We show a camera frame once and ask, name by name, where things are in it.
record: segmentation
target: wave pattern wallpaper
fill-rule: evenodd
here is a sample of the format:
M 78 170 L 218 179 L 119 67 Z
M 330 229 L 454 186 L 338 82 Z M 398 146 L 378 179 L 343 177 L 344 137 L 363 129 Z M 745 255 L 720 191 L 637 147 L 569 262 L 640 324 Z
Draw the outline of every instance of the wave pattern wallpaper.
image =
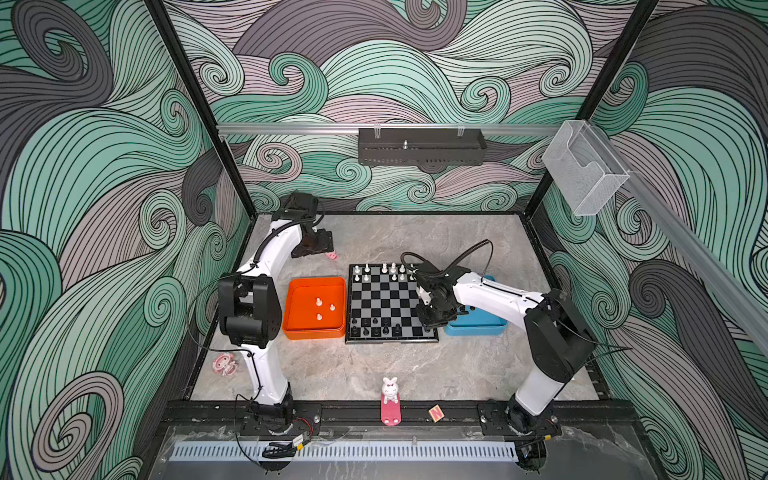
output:
M 635 2 L 165 3 L 219 122 L 559 124 Z M 520 211 L 548 139 L 487 140 L 482 166 L 423 171 L 360 166 L 352 136 L 228 138 L 261 210 L 298 189 L 332 211 Z
M 135 478 L 242 204 L 142 0 L 0 3 L 0 463 Z
M 711 3 L 652 19 L 593 121 L 768 310 L 768 18 Z M 633 348 L 598 362 L 670 478 L 764 480 L 768 360 L 736 319 L 627 191 L 596 217 L 555 187 L 544 206 L 564 288 L 601 341 Z

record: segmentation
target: robotic arm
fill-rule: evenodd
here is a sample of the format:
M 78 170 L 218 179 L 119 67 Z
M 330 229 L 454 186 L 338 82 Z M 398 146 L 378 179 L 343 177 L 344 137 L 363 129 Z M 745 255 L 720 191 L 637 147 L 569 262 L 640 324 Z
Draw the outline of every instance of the robotic arm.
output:
M 315 228 L 317 204 L 312 195 L 291 194 L 272 216 L 269 233 L 255 254 L 237 275 L 219 281 L 219 328 L 243 350 L 253 384 L 253 412 L 275 428 L 290 421 L 293 397 L 271 342 L 283 323 L 274 278 L 288 257 L 333 251 L 333 235 Z
M 512 428 L 525 435 L 536 430 L 538 416 L 592 354 L 594 335 L 560 290 L 545 294 L 518 290 L 483 279 L 456 263 L 442 271 L 429 261 L 415 268 L 423 302 L 416 307 L 419 320 L 427 326 L 446 325 L 473 306 L 526 331 L 534 366 L 508 402 Z

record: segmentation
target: pink stand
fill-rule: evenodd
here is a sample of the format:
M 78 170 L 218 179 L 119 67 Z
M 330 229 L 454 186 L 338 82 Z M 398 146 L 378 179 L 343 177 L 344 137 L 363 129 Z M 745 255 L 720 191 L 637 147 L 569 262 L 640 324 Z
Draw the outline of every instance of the pink stand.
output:
M 401 420 L 400 395 L 397 395 L 397 403 L 394 403 L 392 400 L 384 403 L 384 394 L 382 393 L 382 422 L 384 425 L 393 427 L 399 425 Z

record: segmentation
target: blue tray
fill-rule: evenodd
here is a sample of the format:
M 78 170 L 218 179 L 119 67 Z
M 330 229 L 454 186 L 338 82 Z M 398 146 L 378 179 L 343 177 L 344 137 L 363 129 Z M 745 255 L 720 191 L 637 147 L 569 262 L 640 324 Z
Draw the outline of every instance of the blue tray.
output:
M 468 309 L 468 315 L 460 315 L 458 319 L 444 327 L 445 334 L 450 336 L 480 336 L 501 335 L 507 328 L 507 321 L 493 313 L 480 309 Z

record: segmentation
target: chessboard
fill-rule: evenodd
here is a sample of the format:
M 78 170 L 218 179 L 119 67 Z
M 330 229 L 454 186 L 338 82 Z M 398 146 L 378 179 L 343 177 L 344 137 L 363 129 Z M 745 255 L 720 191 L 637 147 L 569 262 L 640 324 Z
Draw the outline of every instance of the chessboard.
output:
M 355 267 L 360 273 L 355 274 Z M 406 271 L 402 276 L 396 264 L 396 279 L 392 280 L 391 263 L 387 273 L 382 264 L 349 266 L 347 283 L 347 343 L 437 342 L 437 329 L 424 327 L 416 315 L 421 301 L 416 281 Z

